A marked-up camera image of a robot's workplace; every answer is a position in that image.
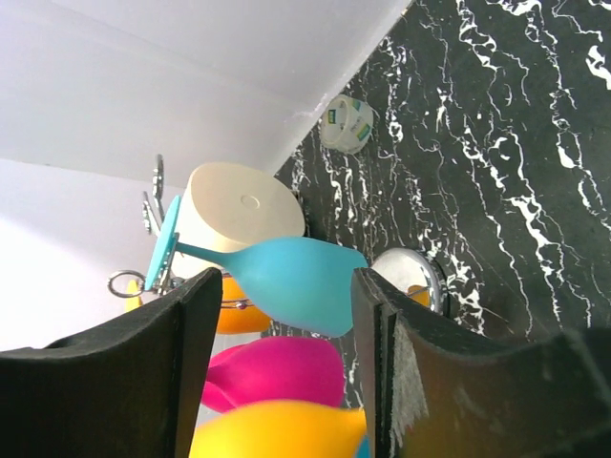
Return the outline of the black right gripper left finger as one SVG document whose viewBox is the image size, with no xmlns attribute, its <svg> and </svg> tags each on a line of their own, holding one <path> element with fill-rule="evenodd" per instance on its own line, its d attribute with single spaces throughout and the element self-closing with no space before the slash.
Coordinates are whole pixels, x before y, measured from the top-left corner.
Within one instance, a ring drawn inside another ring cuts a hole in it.
<svg viewBox="0 0 611 458">
<path fill-rule="evenodd" d="M 221 308 L 210 268 L 44 348 L 1 355 L 5 457 L 185 457 Z"/>
</svg>

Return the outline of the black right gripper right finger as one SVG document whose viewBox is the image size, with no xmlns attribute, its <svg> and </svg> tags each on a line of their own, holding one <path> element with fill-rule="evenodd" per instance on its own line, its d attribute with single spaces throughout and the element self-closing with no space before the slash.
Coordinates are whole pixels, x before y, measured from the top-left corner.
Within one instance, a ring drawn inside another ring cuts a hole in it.
<svg viewBox="0 0 611 458">
<path fill-rule="evenodd" d="M 351 300 L 372 456 L 609 455 L 608 329 L 499 343 L 368 268 Z"/>
</svg>

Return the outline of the orange wine glass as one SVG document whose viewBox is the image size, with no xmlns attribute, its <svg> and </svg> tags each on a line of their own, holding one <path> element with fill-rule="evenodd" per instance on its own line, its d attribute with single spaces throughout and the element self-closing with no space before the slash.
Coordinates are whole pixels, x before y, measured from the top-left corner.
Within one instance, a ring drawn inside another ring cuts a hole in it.
<svg viewBox="0 0 611 458">
<path fill-rule="evenodd" d="M 367 433 L 361 407 L 258 402 L 198 427 L 191 457 L 353 457 Z"/>
<path fill-rule="evenodd" d="M 115 288 L 119 277 L 133 277 L 127 282 L 124 292 Z M 133 270 L 118 271 L 107 281 L 109 291 L 116 297 L 126 300 L 125 311 L 132 311 L 143 305 L 144 276 Z M 217 332 L 224 335 L 264 332 L 271 319 L 249 300 L 228 273 L 222 274 L 221 312 Z"/>
</svg>

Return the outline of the orange wine glass front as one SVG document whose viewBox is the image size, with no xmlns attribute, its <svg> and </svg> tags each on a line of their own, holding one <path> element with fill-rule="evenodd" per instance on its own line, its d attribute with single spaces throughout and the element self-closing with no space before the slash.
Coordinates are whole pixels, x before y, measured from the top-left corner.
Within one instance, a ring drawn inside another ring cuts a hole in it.
<svg viewBox="0 0 611 458">
<path fill-rule="evenodd" d="M 191 457 L 353 457 L 367 433 L 361 407 L 258 402 L 198 427 Z"/>
</svg>

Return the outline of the pink wine glass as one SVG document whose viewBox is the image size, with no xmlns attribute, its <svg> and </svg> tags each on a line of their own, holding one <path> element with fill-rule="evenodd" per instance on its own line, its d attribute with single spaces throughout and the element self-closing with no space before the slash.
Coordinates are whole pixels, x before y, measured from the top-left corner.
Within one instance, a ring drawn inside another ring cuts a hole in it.
<svg viewBox="0 0 611 458">
<path fill-rule="evenodd" d="M 333 344 L 324 339 L 273 336 L 214 356 L 200 402 L 220 413 L 280 399 L 338 407 L 344 388 L 343 360 Z"/>
</svg>

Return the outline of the blue wine glass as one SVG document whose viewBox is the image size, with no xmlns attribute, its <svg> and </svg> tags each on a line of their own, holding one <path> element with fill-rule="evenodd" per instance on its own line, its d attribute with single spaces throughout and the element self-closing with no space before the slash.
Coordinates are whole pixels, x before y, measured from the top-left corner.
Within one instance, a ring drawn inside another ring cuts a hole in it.
<svg viewBox="0 0 611 458">
<path fill-rule="evenodd" d="M 180 204 L 181 197 L 174 197 L 160 226 L 146 290 L 179 252 L 222 267 L 247 298 L 277 322 L 330 338 L 352 329 L 352 273 L 369 266 L 361 252 L 307 237 L 268 239 L 229 253 L 201 248 L 179 240 Z"/>
</svg>

